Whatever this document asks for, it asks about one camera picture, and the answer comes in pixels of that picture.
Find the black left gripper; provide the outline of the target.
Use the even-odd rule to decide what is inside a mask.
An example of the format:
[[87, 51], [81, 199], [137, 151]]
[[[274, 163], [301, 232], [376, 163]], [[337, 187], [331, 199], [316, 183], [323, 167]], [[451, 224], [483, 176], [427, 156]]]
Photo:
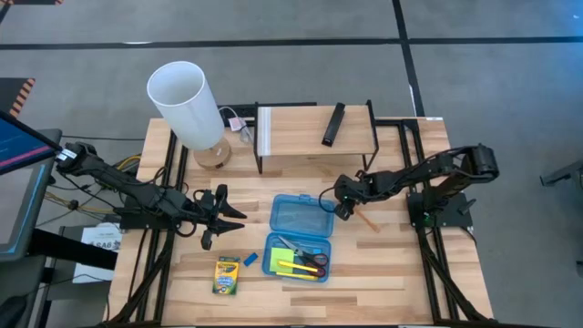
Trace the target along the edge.
[[187, 215], [192, 223], [203, 224], [207, 227], [200, 240], [202, 249], [205, 251], [209, 251], [211, 248], [213, 234], [221, 235], [245, 227], [242, 223], [219, 219], [220, 209], [224, 217], [247, 218], [246, 214], [232, 208], [228, 203], [224, 203], [227, 195], [228, 187], [225, 184], [220, 184], [215, 192], [211, 190], [194, 190], [192, 193], [193, 199], [187, 206]]

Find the orange wooden pencil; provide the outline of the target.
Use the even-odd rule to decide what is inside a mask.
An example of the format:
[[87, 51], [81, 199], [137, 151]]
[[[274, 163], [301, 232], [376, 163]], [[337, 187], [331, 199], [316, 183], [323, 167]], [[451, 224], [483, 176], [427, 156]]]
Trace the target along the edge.
[[369, 220], [365, 215], [363, 215], [359, 210], [355, 210], [357, 216], [359, 216], [375, 233], [379, 233], [381, 230], [379, 226]]

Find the blue translucent plastic pencil case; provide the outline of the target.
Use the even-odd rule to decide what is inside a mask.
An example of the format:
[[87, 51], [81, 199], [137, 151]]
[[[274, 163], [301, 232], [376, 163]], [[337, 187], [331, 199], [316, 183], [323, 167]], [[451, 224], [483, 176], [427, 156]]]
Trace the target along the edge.
[[[270, 276], [271, 248], [287, 248], [279, 236], [295, 243], [311, 253], [324, 253], [329, 257], [326, 275], [315, 282], [326, 282], [330, 275], [332, 245], [329, 238], [333, 231], [333, 202], [318, 200], [309, 195], [279, 194], [273, 199], [270, 216], [271, 232], [265, 241], [262, 270]], [[295, 255], [294, 262], [302, 264]], [[309, 274], [307, 271], [293, 269], [293, 273]]]

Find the green yellow crayon box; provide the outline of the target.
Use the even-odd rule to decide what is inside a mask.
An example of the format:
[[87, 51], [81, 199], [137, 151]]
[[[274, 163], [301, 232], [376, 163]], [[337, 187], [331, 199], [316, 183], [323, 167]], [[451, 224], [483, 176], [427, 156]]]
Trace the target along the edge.
[[240, 257], [220, 257], [215, 266], [212, 292], [235, 295], [238, 288]]

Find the green sticky note pad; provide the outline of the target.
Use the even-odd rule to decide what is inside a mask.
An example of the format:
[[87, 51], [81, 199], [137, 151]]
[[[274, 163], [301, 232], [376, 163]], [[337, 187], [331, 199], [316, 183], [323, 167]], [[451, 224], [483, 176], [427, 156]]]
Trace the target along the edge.
[[270, 254], [270, 272], [293, 273], [293, 268], [280, 266], [279, 261], [294, 262], [295, 253], [287, 248], [271, 248]]

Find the red and black scissors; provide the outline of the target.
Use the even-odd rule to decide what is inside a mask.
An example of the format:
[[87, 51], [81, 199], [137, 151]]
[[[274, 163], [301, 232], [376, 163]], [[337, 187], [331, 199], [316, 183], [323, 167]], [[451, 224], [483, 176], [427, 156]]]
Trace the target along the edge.
[[326, 267], [329, 263], [329, 257], [326, 254], [321, 252], [307, 252], [304, 248], [297, 246], [295, 243], [292, 243], [282, 236], [279, 236], [279, 240], [295, 253], [302, 262], [303, 269], [310, 275], [318, 278], [322, 278], [326, 275]]

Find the yellow highlighter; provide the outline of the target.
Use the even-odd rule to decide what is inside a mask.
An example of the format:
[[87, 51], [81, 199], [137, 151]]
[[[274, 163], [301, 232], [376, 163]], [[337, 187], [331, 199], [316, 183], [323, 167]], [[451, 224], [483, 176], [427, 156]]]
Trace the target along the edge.
[[281, 267], [298, 269], [298, 270], [304, 270], [304, 271], [307, 271], [307, 272], [313, 272], [314, 274], [315, 273], [318, 273], [319, 270], [320, 270], [317, 267], [308, 266], [308, 265], [301, 265], [301, 264], [297, 264], [295, 262], [289, 262], [289, 261], [278, 261], [277, 263]]

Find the pencil with green ferrule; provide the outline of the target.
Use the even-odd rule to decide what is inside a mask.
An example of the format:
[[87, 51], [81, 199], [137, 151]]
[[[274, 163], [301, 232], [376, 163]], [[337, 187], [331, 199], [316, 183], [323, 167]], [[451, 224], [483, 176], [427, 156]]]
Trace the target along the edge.
[[275, 272], [277, 276], [289, 277], [294, 279], [301, 279], [306, 281], [317, 281], [319, 277], [310, 274], [299, 274], [290, 272]]

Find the black rectangular device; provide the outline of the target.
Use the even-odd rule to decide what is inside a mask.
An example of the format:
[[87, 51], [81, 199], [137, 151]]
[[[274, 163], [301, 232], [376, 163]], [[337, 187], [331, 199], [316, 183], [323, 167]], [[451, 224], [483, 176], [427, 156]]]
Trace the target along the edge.
[[343, 121], [344, 110], [345, 110], [344, 103], [338, 102], [335, 105], [328, 126], [322, 138], [322, 144], [324, 146], [331, 147], [333, 145], [333, 142], [336, 139], [336, 136]]

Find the wooden shelf with black legs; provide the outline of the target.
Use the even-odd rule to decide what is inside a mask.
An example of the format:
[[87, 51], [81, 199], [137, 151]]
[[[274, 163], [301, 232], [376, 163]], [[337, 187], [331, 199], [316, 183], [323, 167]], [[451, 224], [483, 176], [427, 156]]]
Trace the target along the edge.
[[373, 104], [345, 105], [343, 121], [331, 147], [322, 144], [334, 106], [256, 106], [253, 155], [259, 172], [263, 160], [284, 156], [359, 155], [368, 170], [379, 151]]

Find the white shade table lamp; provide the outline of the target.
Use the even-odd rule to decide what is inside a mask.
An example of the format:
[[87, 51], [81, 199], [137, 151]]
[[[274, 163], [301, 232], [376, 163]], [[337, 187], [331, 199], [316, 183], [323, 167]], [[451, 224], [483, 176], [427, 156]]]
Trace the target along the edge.
[[147, 93], [199, 166], [213, 170], [229, 162], [222, 116], [199, 66], [175, 61], [159, 67], [148, 79]]

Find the white printed paper sheet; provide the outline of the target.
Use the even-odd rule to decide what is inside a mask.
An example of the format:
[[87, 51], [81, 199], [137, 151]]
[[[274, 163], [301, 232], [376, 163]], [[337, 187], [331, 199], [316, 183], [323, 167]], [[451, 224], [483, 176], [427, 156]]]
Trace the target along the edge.
[[[96, 227], [84, 228], [81, 241], [85, 244], [118, 253], [122, 241], [122, 232], [118, 223], [99, 223]], [[77, 263], [72, 283], [110, 282], [113, 277], [113, 270]]]

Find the black stand bar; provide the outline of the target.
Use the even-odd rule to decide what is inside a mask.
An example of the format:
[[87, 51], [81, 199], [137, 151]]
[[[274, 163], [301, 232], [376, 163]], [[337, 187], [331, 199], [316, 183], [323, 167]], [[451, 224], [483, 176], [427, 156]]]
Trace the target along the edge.
[[114, 270], [118, 254], [52, 232], [34, 229], [28, 244], [29, 255], [44, 255], [101, 269]]

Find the grey screen with teal edge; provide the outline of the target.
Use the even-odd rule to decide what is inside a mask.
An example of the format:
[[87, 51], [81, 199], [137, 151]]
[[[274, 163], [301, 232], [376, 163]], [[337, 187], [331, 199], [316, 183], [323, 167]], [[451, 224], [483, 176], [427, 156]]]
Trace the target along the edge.
[[50, 171], [45, 163], [0, 176], [0, 262], [27, 254]]

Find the grey furniture leg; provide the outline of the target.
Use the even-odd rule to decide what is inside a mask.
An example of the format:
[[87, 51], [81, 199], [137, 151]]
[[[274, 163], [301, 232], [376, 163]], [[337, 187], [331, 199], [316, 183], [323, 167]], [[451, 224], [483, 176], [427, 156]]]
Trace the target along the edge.
[[583, 197], [583, 159], [539, 177], [541, 185], [544, 187], [553, 187], [558, 182], [569, 179], [573, 181], [577, 193]]

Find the blue lit screen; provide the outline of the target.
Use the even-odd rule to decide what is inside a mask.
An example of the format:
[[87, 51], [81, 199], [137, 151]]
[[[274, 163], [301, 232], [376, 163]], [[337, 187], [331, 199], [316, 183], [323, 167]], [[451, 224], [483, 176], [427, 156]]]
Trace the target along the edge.
[[55, 141], [0, 111], [0, 175], [53, 158], [61, 150]]

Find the black rounded object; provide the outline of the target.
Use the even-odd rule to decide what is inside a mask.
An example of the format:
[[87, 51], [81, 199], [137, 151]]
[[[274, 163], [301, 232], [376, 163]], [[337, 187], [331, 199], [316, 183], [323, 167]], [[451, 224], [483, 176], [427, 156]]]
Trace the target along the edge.
[[16, 328], [27, 306], [24, 295], [11, 296], [0, 304], [0, 328]]

